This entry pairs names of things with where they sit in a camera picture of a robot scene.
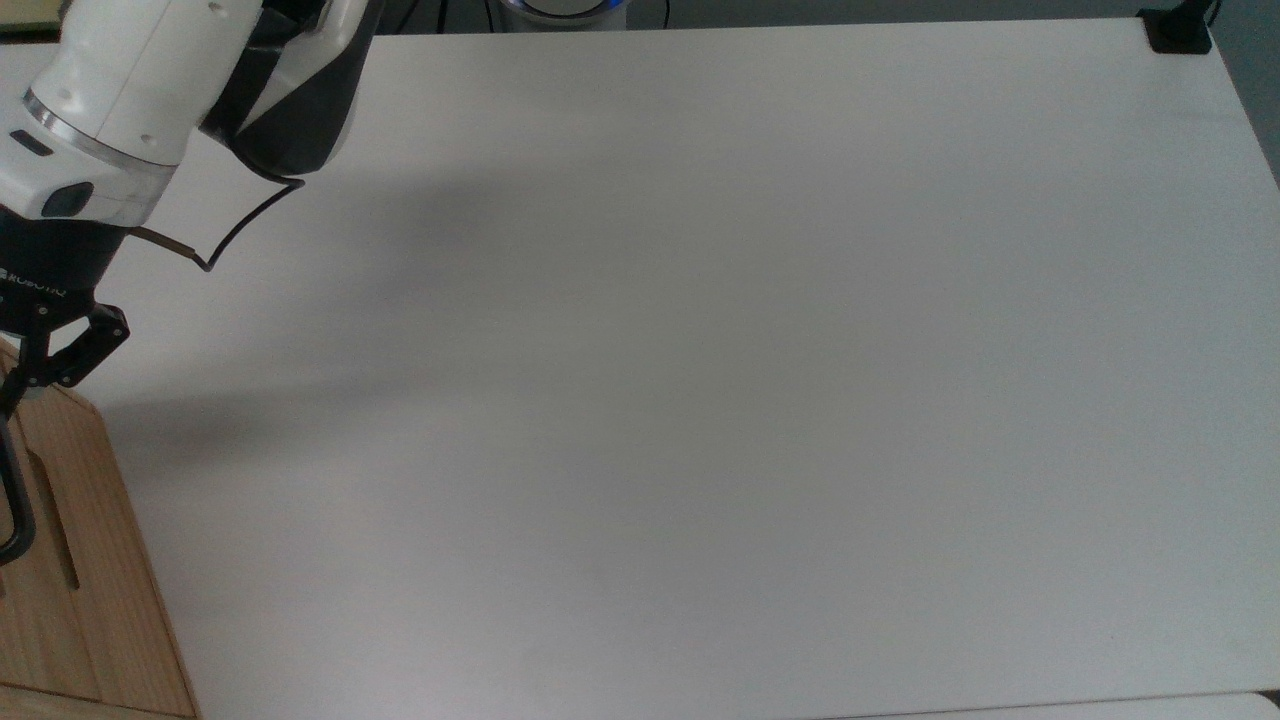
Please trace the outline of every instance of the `black cable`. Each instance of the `black cable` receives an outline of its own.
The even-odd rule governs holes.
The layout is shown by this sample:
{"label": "black cable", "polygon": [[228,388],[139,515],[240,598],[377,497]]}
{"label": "black cable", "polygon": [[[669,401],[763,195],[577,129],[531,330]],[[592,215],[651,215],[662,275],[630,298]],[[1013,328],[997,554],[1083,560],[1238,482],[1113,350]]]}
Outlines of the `black cable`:
{"label": "black cable", "polygon": [[241,218],[241,222],[236,223],[236,227],[233,227],[230,232],[223,236],[223,240],[218,243],[218,247],[214,249],[214,254],[209,256],[209,260],[202,259],[193,247],[178,242],[177,240],[164,233],[156,232],[151,228],[131,228],[129,234],[132,234],[133,237],[140,237],[147,242],[159,245],[160,247],[164,247],[165,250],[169,250],[172,252],[177,252],[178,255],[182,255],[183,258],[187,258],[188,260],[198,265],[201,270],[211,273],[214,270],[214,265],[218,264],[218,259],[223,256],[223,251],[227,250],[227,247],[232,243],[233,240],[236,240],[236,236],[238,236],[242,229],[244,229],[250,223],[256,220],[257,217],[265,213],[269,208],[271,208],[271,205],[275,205],[278,201],[280,201],[285,195],[306,184],[306,181],[302,178],[278,176],[270,170],[266,170],[250,158],[244,156],[244,154],[237,150],[236,147],[232,147],[232,152],[241,163],[244,164],[246,168],[252,170],[253,174],[256,174],[257,177],[265,181],[283,184],[284,187],[280,188],[275,195],[260,202],[257,208],[250,210],[247,215]]}
{"label": "black cable", "polygon": [[413,13],[417,12],[417,5],[422,0],[413,0],[412,3],[410,3],[408,10],[406,10],[404,12],[404,17],[401,18],[401,24],[396,28],[396,35],[403,35],[404,33],[404,28],[408,27],[408,19],[412,18]]}

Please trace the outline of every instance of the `wooden board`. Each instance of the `wooden board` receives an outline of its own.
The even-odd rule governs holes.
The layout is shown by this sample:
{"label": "wooden board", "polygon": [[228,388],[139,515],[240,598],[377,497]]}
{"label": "wooden board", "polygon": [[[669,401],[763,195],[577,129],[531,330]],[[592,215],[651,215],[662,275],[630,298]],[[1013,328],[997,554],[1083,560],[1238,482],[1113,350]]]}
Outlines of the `wooden board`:
{"label": "wooden board", "polygon": [[[3,359],[8,369],[8,357]],[[50,493],[32,466],[23,433],[10,423],[20,471],[36,512],[36,542],[26,556],[0,568],[0,683],[68,696],[100,697],[72,596],[72,568]],[[0,502],[0,533],[13,528]]]}
{"label": "wooden board", "polygon": [[4,0],[0,4],[0,32],[55,29],[61,0]]}
{"label": "wooden board", "polygon": [[193,716],[191,693],[100,418],[56,391],[24,401],[18,418],[44,460],[65,520],[81,580],[73,602],[102,701]]}
{"label": "wooden board", "polygon": [[0,687],[0,720],[172,720],[172,716]]}

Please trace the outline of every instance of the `black mount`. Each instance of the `black mount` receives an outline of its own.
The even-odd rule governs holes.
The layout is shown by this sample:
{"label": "black mount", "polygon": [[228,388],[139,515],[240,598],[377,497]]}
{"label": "black mount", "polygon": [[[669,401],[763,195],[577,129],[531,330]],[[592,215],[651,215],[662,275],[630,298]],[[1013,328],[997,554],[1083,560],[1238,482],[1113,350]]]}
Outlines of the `black mount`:
{"label": "black mount", "polygon": [[1185,0],[1172,10],[1138,10],[1151,49],[1162,55],[1208,55],[1213,41],[1204,13],[1212,4],[1213,0]]}

